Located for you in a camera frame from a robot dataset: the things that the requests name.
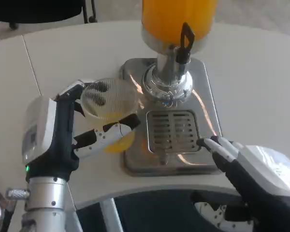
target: black chair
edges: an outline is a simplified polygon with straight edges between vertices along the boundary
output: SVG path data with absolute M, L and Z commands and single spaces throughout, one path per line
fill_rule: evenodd
M 9 22 L 15 30 L 18 23 L 49 23 L 77 16 L 83 11 L 84 23 L 96 23 L 96 8 L 91 0 L 93 16 L 87 16 L 86 0 L 0 0 L 0 21 Z

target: drip tray grate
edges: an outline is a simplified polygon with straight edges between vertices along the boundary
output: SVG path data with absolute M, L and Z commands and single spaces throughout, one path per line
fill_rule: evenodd
M 194 114 L 190 111 L 147 113 L 148 147 L 151 152 L 195 153 L 199 147 Z

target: wheel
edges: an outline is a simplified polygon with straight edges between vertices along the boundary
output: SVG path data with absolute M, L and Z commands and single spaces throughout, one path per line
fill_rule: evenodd
M 17 30 L 19 28 L 18 23 L 9 23 L 11 30 Z
M 89 23 L 97 23 L 97 19 L 94 18 L 93 16 L 90 16 L 89 19 L 88 19 Z

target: stainless steel drip tray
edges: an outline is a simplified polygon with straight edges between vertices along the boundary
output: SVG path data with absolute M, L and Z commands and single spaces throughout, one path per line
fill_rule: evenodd
M 211 154 L 196 145 L 198 138 L 221 135 L 204 64 L 192 58 L 189 72 L 194 88 L 186 102 L 157 104 L 143 93 L 142 78 L 154 58 L 134 58 L 122 67 L 123 79 L 139 93 L 138 116 L 132 146 L 123 153 L 131 175 L 208 174 L 217 171 Z
M 149 151 L 166 154 L 196 153 L 198 132 L 190 111 L 150 111 L 147 113 Z

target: metal pole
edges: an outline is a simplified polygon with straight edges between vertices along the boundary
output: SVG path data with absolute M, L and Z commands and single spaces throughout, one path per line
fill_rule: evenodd
M 124 232 L 113 198 L 100 202 L 107 232 Z

